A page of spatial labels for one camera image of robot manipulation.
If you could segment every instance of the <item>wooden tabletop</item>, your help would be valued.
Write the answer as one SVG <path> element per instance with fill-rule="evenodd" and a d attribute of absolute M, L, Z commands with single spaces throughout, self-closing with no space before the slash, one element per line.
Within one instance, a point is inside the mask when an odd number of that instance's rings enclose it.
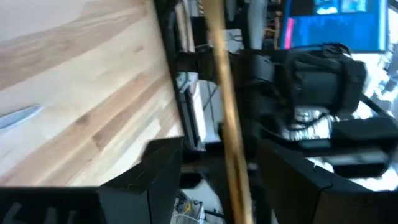
<path fill-rule="evenodd" d="M 152 1 L 0 0 L 0 185 L 99 185 L 182 135 Z"/>

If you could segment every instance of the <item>electronic device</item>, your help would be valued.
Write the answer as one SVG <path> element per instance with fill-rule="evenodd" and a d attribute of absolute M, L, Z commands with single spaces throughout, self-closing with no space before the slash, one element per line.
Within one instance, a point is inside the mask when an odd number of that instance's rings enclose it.
<path fill-rule="evenodd" d="M 384 52 L 387 13 L 387 0 L 286 0 L 280 47 L 339 42 L 353 52 Z"/>

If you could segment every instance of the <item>black computer monitor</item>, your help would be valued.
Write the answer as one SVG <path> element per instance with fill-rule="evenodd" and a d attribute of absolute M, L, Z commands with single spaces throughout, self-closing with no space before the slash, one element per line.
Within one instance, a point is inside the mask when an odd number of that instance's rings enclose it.
<path fill-rule="evenodd" d="M 384 52 L 387 18 L 387 0 L 286 0 L 280 47 L 339 42 L 353 52 Z"/>

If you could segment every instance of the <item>computer screen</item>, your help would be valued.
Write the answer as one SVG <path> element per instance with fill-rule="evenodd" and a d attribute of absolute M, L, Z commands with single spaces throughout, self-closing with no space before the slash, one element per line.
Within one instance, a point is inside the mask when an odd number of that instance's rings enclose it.
<path fill-rule="evenodd" d="M 387 0 L 286 0 L 280 47 L 339 42 L 353 52 L 383 52 L 387 18 Z"/>

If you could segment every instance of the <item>black cable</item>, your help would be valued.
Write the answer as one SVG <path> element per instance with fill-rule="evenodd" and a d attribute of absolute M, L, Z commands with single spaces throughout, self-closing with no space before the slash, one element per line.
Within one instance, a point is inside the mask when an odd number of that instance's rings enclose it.
<path fill-rule="evenodd" d="M 327 52 L 327 50 L 329 50 L 330 53 L 333 53 L 333 54 L 343 54 L 345 52 L 350 57 L 352 57 L 352 53 L 351 53 L 350 49 L 341 43 L 310 44 L 310 45 L 292 47 L 289 50 L 307 49 L 307 48 L 312 48 L 312 47 L 321 48 L 321 50 L 323 50 L 324 54 Z"/>
<path fill-rule="evenodd" d="M 206 100 L 206 103 L 203 106 L 203 110 L 205 110 L 207 108 L 207 106 L 209 105 L 209 102 L 211 101 L 212 97 L 216 93 L 217 89 L 218 89 L 218 85 L 216 85 L 216 88 L 211 92 L 209 98 Z"/>
<path fill-rule="evenodd" d="M 232 33 L 228 33 L 229 34 L 229 39 L 228 40 L 233 40 L 233 41 L 237 41 L 237 42 L 242 42 L 243 40 L 239 40 L 237 39 L 237 37 L 242 38 L 242 35 L 233 35 Z"/>
<path fill-rule="evenodd" d="M 287 130 L 289 130 L 289 131 L 304 131 L 304 130 L 308 129 L 309 127 L 317 124 L 322 118 L 324 118 L 326 116 L 327 116 L 326 113 L 322 113 L 319 116 L 319 118 L 314 119 L 312 121 L 305 122 L 305 123 L 303 123 L 301 121 L 294 120 L 295 122 L 297 122 L 297 123 L 295 123 L 296 125 L 304 125 L 304 127 L 302 127 L 302 128 L 291 128 L 291 127 L 288 127 Z"/>
<path fill-rule="evenodd" d="M 378 115 L 380 114 L 387 114 L 386 111 L 384 111 L 377 103 L 373 102 L 369 97 L 367 97 L 365 94 L 361 94 L 360 100 L 366 104 L 366 106 L 370 107 L 374 112 L 376 112 Z"/>
<path fill-rule="evenodd" d="M 266 128 L 266 127 L 262 127 L 263 128 L 263 130 L 266 132 L 266 133 L 268 133 L 268 134 L 271 134 L 271 135 L 273 135 L 273 136 L 275 136 L 275 137 L 278 137 L 278 138 L 281 138 L 281 139 L 284 139 L 285 137 L 283 137 L 283 135 L 281 135 L 281 134 L 277 134 L 277 133 L 275 133 L 274 131 L 271 131 L 270 129 L 268 129 L 268 128 Z"/>
<path fill-rule="evenodd" d="M 178 213 L 182 213 L 181 211 L 178 211 L 177 208 L 178 208 L 178 206 L 183 205 L 185 203 L 185 201 L 179 195 L 177 195 L 175 198 L 178 198 L 178 203 L 175 205 L 174 209 Z"/>
<path fill-rule="evenodd" d="M 210 84 L 209 84 L 209 82 L 207 82 L 207 90 L 208 90 L 208 92 L 210 92 Z M 211 103 L 211 97 L 212 96 L 210 96 L 210 98 L 209 98 L 209 104 L 210 104 L 210 113 L 211 113 L 211 122 L 213 123 L 213 130 L 214 130 L 214 132 L 216 133 L 216 127 L 215 127 L 215 121 L 214 121 L 214 111 L 213 111 L 213 104 Z"/>
<path fill-rule="evenodd" d="M 220 214 L 220 213 L 217 213 L 217 212 L 212 212 L 212 211 L 209 211 L 209 210 L 206 210 L 206 209 L 205 209 L 205 213 L 209 214 L 209 215 L 213 215 L 214 217 L 222 218 L 222 219 L 225 220 L 225 217 L 224 217 L 223 214 Z"/>
<path fill-rule="evenodd" d="M 269 81 L 269 80 L 266 80 L 266 79 L 260 78 L 260 77 L 254 77 L 254 79 L 260 80 L 260 81 L 262 81 L 262 82 L 264 82 L 264 83 L 270 83 L 270 82 L 271 82 L 271 81 Z"/>

